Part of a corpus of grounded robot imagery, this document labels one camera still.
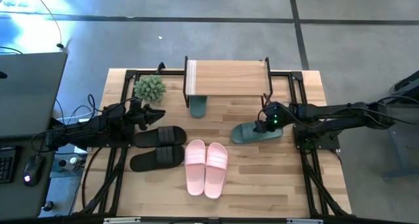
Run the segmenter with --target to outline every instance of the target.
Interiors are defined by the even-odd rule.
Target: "green succulent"
[[[162,81],[162,77],[151,75],[141,77],[134,85],[134,92],[138,98],[149,103],[161,102],[166,92],[166,85]]]

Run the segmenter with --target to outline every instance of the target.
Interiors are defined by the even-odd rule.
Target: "slipper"
[[[198,196],[204,192],[205,185],[205,144],[194,140],[185,149],[186,185],[190,195]]]
[[[134,136],[133,144],[138,148],[163,147],[183,145],[186,142],[186,132],[178,126],[160,126]]]
[[[223,191],[227,172],[227,150],[220,143],[211,143],[207,152],[204,192],[208,198],[216,199]]]
[[[182,146],[157,147],[156,150],[136,155],[130,161],[135,172],[146,172],[179,166],[185,157]]]
[[[201,119],[205,116],[207,98],[207,96],[189,96],[189,112],[192,118]]]
[[[282,136],[282,129],[277,129],[275,132],[258,133],[254,132],[254,122],[247,122],[237,125],[231,131],[231,141],[235,144],[247,144],[263,140],[270,140]]]

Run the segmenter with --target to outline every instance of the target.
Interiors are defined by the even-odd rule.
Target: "gray floor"
[[[55,13],[100,16],[292,18],[289,0],[45,0]],[[46,12],[37,0],[3,0],[0,10]],[[417,20],[417,0],[297,0],[305,19]],[[69,116],[92,93],[99,102],[111,67],[183,65],[196,59],[254,60],[269,56],[274,69],[301,69],[293,24],[176,22],[58,22],[69,59],[58,94]],[[303,25],[310,69],[320,70],[329,104],[371,102],[418,70],[419,26]],[[59,36],[39,16],[0,19],[0,45],[22,52],[51,52]],[[348,194],[355,215],[419,222],[419,177],[383,181],[395,169],[387,134],[366,128],[340,136]],[[66,214],[78,181],[51,183],[48,199]],[[55,184],[67,182],[69,194]]]

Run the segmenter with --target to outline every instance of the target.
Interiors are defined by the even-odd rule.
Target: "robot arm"
[[[46,133],[46,146],[57,149],[72,143],[81,149],[87,147],[129,147],[134,136],[134,126],[146,130],[161,119],[165,110],[152,109],[149,104],[141,107],[141,100],[131,101],[126,113],[123,103],[115,103],[103,108],[102,114],[88,122],[55,126]]]
[[[261,112],[266,119],[255,121],[254,131],[273,132],[288,124],[295,124],[293,133],[297,149],[340,149],[336,137],[344,129],[366,126],[385,130],[395,123],[388,116],[389,106],[377,102],[332,106],[296,103],[288,107],[271,102]]]

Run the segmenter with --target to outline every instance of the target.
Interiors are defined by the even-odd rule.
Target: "wooden shelf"
[[[269,94],[266,62],[188,60],[185,92],[189,96]]]

